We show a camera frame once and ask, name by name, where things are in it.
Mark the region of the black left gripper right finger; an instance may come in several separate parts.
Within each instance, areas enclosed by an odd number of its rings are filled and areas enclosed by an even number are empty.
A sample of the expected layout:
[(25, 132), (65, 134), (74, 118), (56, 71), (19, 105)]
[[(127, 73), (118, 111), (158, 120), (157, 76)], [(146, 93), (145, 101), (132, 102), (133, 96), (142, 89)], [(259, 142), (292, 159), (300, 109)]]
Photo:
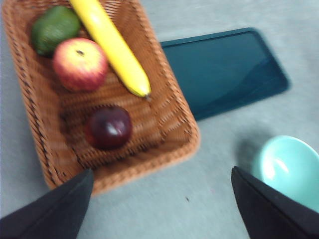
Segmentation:
[(231, 184), (251, 239), (317, 239), (319, 214), (268, 186), (240, 167)]

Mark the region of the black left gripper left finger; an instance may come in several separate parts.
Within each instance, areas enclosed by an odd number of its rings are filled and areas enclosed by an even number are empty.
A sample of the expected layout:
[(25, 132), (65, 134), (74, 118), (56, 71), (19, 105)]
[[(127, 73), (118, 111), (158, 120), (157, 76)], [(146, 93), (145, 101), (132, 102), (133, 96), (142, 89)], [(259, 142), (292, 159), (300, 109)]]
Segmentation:
[(75, 239), (85, 218), (94, 175), (87, 169), (0, 220), (2, 239)]

